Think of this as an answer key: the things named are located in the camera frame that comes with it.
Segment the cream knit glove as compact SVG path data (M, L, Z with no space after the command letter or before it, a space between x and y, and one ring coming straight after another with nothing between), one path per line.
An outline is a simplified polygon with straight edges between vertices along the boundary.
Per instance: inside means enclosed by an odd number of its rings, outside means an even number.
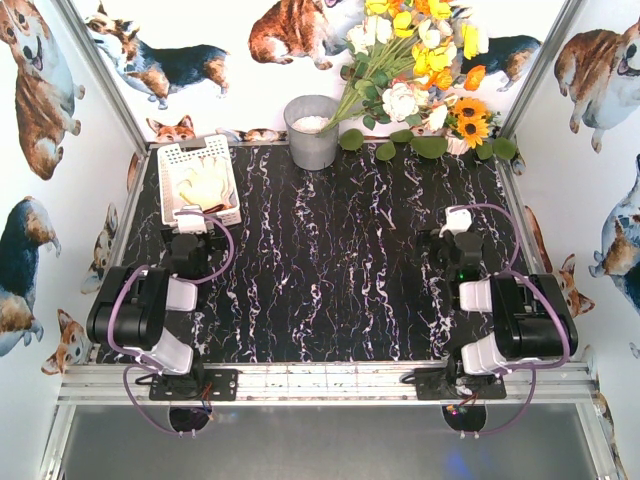
M207 156L193 159L174 171L173 210L198 205L204 213L229 210L235 206L233 181L228 159Z

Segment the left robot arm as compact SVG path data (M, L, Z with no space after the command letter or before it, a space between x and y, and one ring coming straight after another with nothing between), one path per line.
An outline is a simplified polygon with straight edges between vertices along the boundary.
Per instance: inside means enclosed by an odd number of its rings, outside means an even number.
M204 231L173 235L168 267L111 267L87 318L90 341L150 373L189 375L194 349L165 327L166 313L194 311L199 289L229 268L234 251L229 229L208 217Z

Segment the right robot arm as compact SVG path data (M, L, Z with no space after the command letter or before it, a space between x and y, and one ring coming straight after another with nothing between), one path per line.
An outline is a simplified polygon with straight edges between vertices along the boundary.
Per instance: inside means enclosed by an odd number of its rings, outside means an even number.
M488 335L454 351L465 374L559 368L576 353L577 328L554 275L482 273L484 243L475 232L421 230L416 250L443 269L454 310L491 316Z

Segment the small sunflower pot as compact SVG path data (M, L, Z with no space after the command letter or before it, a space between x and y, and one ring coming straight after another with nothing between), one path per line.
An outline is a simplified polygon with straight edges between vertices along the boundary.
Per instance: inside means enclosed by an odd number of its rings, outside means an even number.
M444 126L447 152L462 155L489 144L500 127L499 113L479 99L461 97L448 109Z

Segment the grey metal bucket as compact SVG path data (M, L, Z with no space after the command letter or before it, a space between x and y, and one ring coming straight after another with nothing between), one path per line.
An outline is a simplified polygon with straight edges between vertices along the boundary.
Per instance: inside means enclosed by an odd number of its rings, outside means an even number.
M324 95L303 95L291 100L283 118L292 159L307 171L329 167L338 145L338 125L331 124L338 102Z

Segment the artificial flower bouquet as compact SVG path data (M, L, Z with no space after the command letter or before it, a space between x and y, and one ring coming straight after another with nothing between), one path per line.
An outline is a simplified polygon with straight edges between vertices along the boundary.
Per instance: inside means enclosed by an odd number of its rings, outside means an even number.
M350 63L331 124L445 131L448 109L489 73L489 38L464 1L367 1L346 37Z

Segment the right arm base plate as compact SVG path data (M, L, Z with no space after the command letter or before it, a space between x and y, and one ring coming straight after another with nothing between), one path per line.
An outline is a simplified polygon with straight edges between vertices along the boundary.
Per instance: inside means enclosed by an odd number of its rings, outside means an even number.
M419 400L502 400L506 388L501 376L471 375L464 371L461 360L449 359L436 366L415 368L403 375L402 384L415 388Z

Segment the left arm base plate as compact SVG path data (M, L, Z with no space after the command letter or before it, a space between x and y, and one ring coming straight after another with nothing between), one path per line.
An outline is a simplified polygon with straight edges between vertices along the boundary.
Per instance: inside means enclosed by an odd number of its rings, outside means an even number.
M151 380L151 401L234 401L239 371L228 368L204 368L185 375L154 375Z

